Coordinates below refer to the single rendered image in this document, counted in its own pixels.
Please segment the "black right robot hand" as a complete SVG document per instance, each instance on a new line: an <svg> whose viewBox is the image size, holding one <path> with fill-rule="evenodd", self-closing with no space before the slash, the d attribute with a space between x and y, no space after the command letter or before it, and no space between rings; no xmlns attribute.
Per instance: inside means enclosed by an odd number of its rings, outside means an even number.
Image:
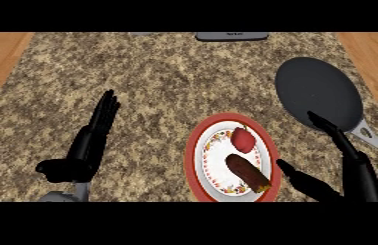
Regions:
<svg viewBox="0 0 378 245"><path fill-rule="evenodd" d="M378 177L367 155L357 151L341 129L311 111L307 112L313 125L329 135L342 153L342 191L308 174L298 171L282 159L276 164L292 187L319 202L378 202Z"/></svg>

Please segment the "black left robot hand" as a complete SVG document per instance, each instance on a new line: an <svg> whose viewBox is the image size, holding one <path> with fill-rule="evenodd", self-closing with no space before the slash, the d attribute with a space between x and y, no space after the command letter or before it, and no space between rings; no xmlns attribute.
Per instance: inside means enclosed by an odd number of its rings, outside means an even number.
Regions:
<svg viewBox="0 0 378 245"><path fill-rule="evenodd" d="M108 90L94 108L90 122L81 127L63 159L43 160L35 167L51 183L85 183L97 172L106 138L119 109L113 91Z"/></svg>

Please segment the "dark grey frying pan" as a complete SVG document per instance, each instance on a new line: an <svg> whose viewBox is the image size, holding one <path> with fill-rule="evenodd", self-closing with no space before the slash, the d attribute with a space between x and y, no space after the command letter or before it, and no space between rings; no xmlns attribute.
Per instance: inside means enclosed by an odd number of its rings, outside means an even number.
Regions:
<svg viewBox="0 0 378 245"><path fill-rule="evenodd" d="M283 108L302 125L316 129L307 115L311 111L378 148L357 88L335 66L310 57L286 60L276 72L274 87Z"/></svg>

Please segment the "red bell pepper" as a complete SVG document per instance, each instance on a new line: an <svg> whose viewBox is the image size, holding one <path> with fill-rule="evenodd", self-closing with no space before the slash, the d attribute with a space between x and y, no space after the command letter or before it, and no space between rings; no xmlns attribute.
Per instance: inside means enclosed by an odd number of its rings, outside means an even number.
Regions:
<svg viewBox="0 0 378 245"><path fill-rule="evenodd" d="M246 128L240 128L240 127L235 128L232 137L230 137L230 142L236 150L243 154L252 151L252 148L255 146L255 137L252 136Z"/></svg>

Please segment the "red-rimmed white floral plate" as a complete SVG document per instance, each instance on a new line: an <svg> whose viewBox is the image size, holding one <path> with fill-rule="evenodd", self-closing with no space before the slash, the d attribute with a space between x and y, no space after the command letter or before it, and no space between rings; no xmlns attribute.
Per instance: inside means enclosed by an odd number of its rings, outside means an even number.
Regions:
<svg viewBox="0 0 378 245"><path fill-rule="evenodd" d="M260 124L220 113L196 126L186 144L184 173L202 202L273 201L280 186L273 140Z"/></svg>

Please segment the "brown elongated vegetable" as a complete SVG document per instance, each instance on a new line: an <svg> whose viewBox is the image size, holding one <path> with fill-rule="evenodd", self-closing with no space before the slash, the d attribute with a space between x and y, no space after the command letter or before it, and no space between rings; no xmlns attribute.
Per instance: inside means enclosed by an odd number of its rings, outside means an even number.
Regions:
<svg viewBox="0 0 378 245"><path fill-rule="evenodd" d="M232 173L242 179L255 193L270 189L270 181L258 168L236 154L226 157L226 165Z"/></svg>

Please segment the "grey flat appliance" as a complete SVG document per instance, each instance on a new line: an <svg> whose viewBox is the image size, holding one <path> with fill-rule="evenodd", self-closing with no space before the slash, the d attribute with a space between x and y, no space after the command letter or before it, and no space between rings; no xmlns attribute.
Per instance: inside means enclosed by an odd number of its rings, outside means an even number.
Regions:
<svg viewBox="0 0 378 245"><path fill-rule="evenodd" d="M254 41L264 40L267 32L198 32L195 38L204 42Z"/></svg>

